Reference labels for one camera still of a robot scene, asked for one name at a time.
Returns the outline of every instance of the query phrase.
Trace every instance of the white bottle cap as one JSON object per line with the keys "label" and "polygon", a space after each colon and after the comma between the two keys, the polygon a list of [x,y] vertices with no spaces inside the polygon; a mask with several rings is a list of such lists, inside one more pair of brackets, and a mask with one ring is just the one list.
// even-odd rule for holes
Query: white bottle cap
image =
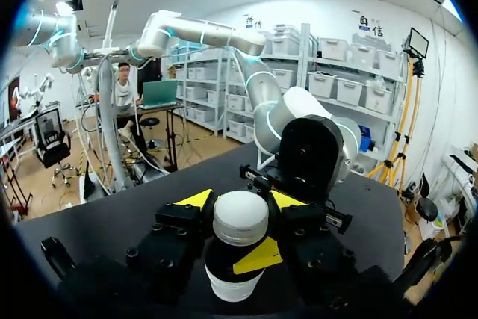
{"label": "white bottle cap", "polygon": [[224,243],[236,247],[250,246],[265,236],[268,216],[267,203],[259,195],[232,191],[217,199],[212,226]]}

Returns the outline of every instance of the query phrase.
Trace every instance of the yellow triangle marker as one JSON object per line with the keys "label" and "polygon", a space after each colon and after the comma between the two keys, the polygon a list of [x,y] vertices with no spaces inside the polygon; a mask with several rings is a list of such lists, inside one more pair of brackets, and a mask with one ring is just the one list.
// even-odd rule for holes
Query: yellow triangle marker
{"label": "yellow triangle marker", "polygon": [[251,253],[232,266],[234,274],[244,274],[282,263],[277,242],[267,237],[264,242]]}
{"label": "yellow triangle marker", "polygon": [[274,190],[272,190],[270,193],[273,195],[274,200],[277,203],[277,207],[279,207],[280,210],[282,210],[284,207],[290,207],[291,205],[305,205],[304,202],[300,202],[297,199],[289,197],[283,193]]}
{"label": "yellow triangle marker", "polygon": [[211,193],[212,190],[209,189],[201,193],[195,194],[194,196],[191,196],[187,199],[183,199],[182,201],[176,202],[175,205],[194,205],[202,209]]}

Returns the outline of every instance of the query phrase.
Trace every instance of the black chair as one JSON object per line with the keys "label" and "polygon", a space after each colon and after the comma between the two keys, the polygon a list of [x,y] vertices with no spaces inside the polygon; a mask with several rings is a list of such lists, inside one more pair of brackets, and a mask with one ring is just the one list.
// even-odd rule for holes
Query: black chair
{"label": "black chair", "polygon": [[149,127],[149,132],[151,134],[151,140],[148,142],[149,149],[155,149],[157,147],[163,146],[163,141],[152,138],[152,127],[159,125],[159,119],[156,117],[147,117],[146,119],[142,119],[140,121],[140,125],[142,125],[142,127]]}
{"label": "black chair", "polygon": [[[38,115],[35,130],[38,137],[37,157],[43,166],[50,168],[54,164],[59,165],[53,172],[52,187],[56,188],[55,178],[59,174],[63,177],[63,183],[69,187],[70,184],[64,171],[74,170],[76,175],[79,173],[76,167],[70,164],[61,164],[61,161],[70,155],[72,141],[69,133],[63,130],[58,109],[56,108]],[[65,137],[68,139],[68,144],[64,143]]]}

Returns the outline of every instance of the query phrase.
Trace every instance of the yellow tripod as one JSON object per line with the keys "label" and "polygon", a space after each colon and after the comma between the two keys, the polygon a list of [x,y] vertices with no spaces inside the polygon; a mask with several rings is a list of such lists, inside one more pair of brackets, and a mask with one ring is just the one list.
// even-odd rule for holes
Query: yellow tripod
{"label": "yellow tripod", "polygon": [[414,107],[413,107],[412,121],[410,122],[410,127],[409,127],[409,133],[408,135],[405,135],[405,145],[403,146],[403,151],[399,152],[395,156],[395,152],[397,151],[398,145],[400,144],[400,138],[402,136],[402,131],[403,131],[403,128],[405,127],[406,118],[409,112],[410,97],[412,95],[412,79],[413,79],[413,60],[410,59],[409,81],[408,81],[407,89],[406,89],[405,108],[403,110],[403,116],[400,121],[399,129],[396,132],[395,142],[392,147],[390,157],[388,158],[388,160],[385,160],[383,164],[380,164],[378,167],[373,169],[371,172],[369,172],[365,176],[367,178],[370,178],[372,176],[375,176],[381,170],[383,170],[383,173],[380,177],[380,182],[384,184],[388,183],[390,187],[393,187],[395,178],[397,177],[397,174],[398,174],[398,170],[401,166],[402,171],[401,171],[401,177],[400,177],[400,187],[398,191],[399,196],[402,195],[402,190],[403,190],[403,177],[405,175],[405,165],[406,165],[406,151],[409,147],[410,138],[412,137],[413,131],[415,130],[415,123],[417,119],[418,108],[420,105],[421,78],[417,77],[417,86],[415,89],[415,101],[414,101]]}

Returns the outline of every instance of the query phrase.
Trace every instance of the office chair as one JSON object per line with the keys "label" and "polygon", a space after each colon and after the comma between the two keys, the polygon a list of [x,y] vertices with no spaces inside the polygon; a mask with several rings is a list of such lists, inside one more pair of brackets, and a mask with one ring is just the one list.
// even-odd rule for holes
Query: office chair
{"label": "office chair", "polygon": [[[79,172],[76,167],[70,164],[62,165],[60,162],[70,155],[72,144],[69,133],[63,130],[58,109],[39,114],[36,118],[35,129],[38,137],[37,157],[45,168],[50,168],[54,164],[59,165],[53,172],[52,187],[56,188],[55,178],[59,174],[63,177],[63,183],[69,187],[70,184],[64,171],[74,170],[76,175]],[[63,142],[65,136],[68,139],[68,144]]]}

